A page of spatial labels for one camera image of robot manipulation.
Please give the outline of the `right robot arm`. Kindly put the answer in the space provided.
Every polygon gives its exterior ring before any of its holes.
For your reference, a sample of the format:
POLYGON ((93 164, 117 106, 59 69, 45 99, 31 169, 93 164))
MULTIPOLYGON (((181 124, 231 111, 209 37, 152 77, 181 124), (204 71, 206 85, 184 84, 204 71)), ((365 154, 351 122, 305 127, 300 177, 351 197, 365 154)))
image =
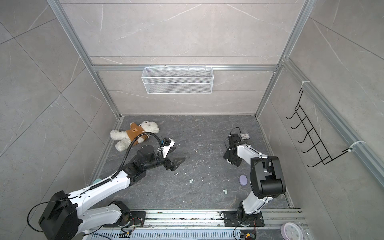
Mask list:
POLYGON ((241 201, 236 211, 224 211, 221 217, 225 227, 265 226, 262 208, 271 200, 286 193, 286 183, 281 163, 276 156, 267 156, 247 144, 241 134, 230 132, 229 146, 224 159, 240 166, 242 161, 250 165, 249 182, 252 191, 241 201))

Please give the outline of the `purple earbud charging case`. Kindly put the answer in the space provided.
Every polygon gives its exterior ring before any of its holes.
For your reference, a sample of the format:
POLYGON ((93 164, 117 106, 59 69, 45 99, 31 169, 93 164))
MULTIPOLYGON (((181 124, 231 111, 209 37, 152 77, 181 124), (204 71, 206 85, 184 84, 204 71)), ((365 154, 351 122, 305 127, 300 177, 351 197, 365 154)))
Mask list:
POLYGON ((247 176, 245 175, 240 175, 239 177, 239 183, 241 186, 246 186, 248 184, 248 179, 247 176))

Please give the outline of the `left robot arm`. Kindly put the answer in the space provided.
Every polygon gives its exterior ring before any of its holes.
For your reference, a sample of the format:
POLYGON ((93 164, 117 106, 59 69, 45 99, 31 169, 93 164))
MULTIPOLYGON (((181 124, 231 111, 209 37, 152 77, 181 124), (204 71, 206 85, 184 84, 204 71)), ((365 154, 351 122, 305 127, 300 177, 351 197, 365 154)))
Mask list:
POLYGON ((121 201, 113 201, 97 209, 93 206, 137 183, 145 177, 147 170, 163 166, 166 170, 175 171, 185 161, 185 158, 168 157, 176 149, 174 140, 161 140, 158 136, 155 139, 159 143, 157 149, 144 145, 128 162, 133 147, 130 144, 121 165, 111 176, 68 194, 64 191, 55 193, 44 203, 46 208, 39 219, 40 229, 37 231, 48 240, 70 240, 79 233, 88 234, 96 227, 125 227, 132 223, 131 210, 121 201))

